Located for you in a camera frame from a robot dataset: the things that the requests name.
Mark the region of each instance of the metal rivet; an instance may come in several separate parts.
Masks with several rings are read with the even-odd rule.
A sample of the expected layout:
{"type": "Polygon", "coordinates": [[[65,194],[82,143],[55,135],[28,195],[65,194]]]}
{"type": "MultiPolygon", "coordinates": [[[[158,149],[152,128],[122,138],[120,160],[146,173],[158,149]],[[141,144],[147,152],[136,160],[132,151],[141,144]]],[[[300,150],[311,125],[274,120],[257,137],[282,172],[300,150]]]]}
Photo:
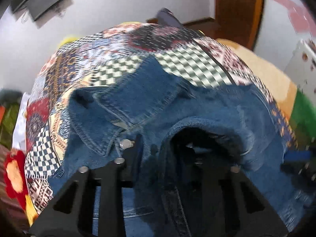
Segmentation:
{"type": "Polygon", "coordinates": [[[230,172],[232,173],[239,173],[240,168],[238,166],[232,166],[230,167],[230,172]]]}
{"type": "Polygon", "coordinates": [[[123,164],[125,162],[125,159],[124,158],[116,158],[114,160],[114,163],[115,164],[123,164]]]}
{"type": "Polygon", "coordinates": [[[122,141],[120,141],[119,145],[123,150],[125,150],[127,148],[133,147],[134,142],[129,139],[123,139],[122,141]]]}
{"type": "Polygon", "coordinates": [[[88,172],[89,168],[87,166],[82,166],[79,168],[79,172],[80,173],[85,173],[85,172],[88,172]]]}

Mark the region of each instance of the blue denim fabric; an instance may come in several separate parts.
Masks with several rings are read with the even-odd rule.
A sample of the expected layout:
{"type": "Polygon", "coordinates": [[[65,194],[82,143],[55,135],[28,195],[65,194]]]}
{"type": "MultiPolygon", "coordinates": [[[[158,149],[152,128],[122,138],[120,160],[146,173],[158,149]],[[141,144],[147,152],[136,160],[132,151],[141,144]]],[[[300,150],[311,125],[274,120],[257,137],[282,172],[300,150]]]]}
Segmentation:
{"type": "MultiPolygon", "coordinates": [[[[127,236],[190,236],[175,187],[170,145],[174,135],[187,127],[212,133],[236,163],[251,170],[248,177],[288,223],[283,215],[289,211],[282,210],[290,209],[293,202],[288,190],[295,191],[278,168],[284,151],[282,140],[276,135],[268,103],[254,85],[195,87],[167,74],[154,57],[148,57],[135,73],[116,85],[75,90],[69,115],[71,133],[64,161],[48,180],[54,193],[79,167],[94,169],[120,157],[120,140],[143,135],[139,180],[134,189],[123,191],[127,236]],[[153,145],[158,147],[157,154],[150,152],[153,145]]],[[[298,210],[303,205],[296,203],[299,209],[292,210],[290,218],[299,220],[302,214],[298,210]]]]}

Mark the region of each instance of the wooden door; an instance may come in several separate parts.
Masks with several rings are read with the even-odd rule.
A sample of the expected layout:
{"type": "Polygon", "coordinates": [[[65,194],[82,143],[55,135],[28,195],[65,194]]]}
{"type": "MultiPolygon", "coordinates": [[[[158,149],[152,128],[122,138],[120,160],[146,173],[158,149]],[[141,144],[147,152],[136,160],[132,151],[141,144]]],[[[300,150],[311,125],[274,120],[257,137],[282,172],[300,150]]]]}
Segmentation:
{"type": "Polygon", "coordinates": [[[229,39],[252,50],[260,27],[263,0],[215,0],[216,38],[229,39]]]}

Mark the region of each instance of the white cloth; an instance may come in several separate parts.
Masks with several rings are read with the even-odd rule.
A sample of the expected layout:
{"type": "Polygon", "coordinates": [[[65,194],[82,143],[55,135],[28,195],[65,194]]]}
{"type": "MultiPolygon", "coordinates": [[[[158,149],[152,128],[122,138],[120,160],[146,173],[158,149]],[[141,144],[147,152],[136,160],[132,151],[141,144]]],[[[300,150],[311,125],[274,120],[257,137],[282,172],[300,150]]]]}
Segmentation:
{"type": "Polygon", "coordinates": [[[24,153],[26,153],[26,118],[24,114],[29,98],[30,95],[25,92],[22,96],[18,119],[12,136],[12,148],[22,150],[24,153]]]}

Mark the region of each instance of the checkered fabric patch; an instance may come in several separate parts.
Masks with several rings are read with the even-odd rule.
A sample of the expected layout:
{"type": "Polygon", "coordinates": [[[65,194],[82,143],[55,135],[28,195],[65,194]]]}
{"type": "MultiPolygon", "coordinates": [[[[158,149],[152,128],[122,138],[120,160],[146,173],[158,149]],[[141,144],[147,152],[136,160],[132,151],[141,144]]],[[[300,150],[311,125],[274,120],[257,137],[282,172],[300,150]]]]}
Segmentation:
{"type": "Polygon", "coordinates": [[[114,84],[124,73],[133,73],[143,61],[141,55],[126,56],[109,60],[100,65],[91,78],[92,86],[108,86],[114,84]]]}
{"type": "Polygon", "coordinates": [[[66,43],[65,45],[63,45],[62,47],[60,47],[57,51],[57,55],[60,55],[61,53],[64,53],[68,50],[72,50],[74,48],[80,47],[86,43],[92,42],[94,40],[99,40],[103,38],[103,32],[100,33],[96,33],[90,36],[86,36],[83,38],[80,38],[74,42],[70,42],[70,43],[66,43]]]}
{"type": "Polygon", "coordinates": [[[222,68],[197,44],[189,43],[155,56],[166,72],[183,77],[195,86],[216,87],[231,84],[222,68]]]}
{"type": "Polygon", "coordinates": [[[49,124],[41,128],[33,149],[27,154],[24,166],[25,176],[39,176],[46,178],[55,173],[60,167],[58,158],[53,151],[49,135],[49,124]]]}
{"type": "Polygon", "coordinates": [[[195,86],[216,87],[221,84],[231,84],[223,69],[198,44],[189,43],[172,50],[110,60],[105,65],[98,66],[90,85],[109,86],[116,83],[124,73],[134,72],[143,58],[149,54],[156,56],[167,73],[183,77],[195,86]]]}

